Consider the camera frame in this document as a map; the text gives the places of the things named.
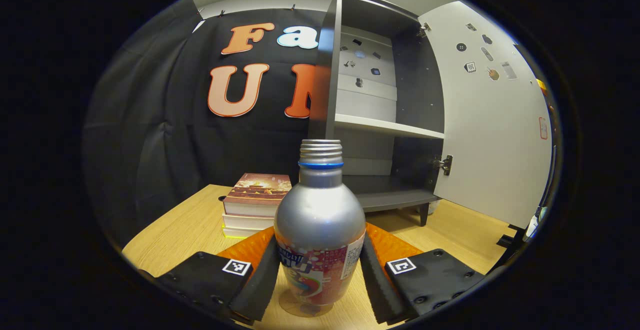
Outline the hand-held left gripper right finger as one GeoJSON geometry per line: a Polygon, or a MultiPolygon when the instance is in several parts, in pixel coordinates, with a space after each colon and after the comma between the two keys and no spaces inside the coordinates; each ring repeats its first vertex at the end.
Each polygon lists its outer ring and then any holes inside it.
{"type": "Polygon", "coordinates": [[[422,251],[366,223],[359,264],[377,323],[394,325],[437,311],[483,279],[442,249],[422,251]]]}

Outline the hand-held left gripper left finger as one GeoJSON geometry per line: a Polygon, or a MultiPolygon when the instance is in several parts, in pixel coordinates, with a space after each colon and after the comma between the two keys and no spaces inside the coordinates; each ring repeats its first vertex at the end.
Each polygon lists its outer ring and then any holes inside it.
{"type": "Polygon", "coordinates": [[[274,232],[271,226],[215,255],[197,251],[155,280],[210,316],[262,321],[281,263],[274,232]]]}

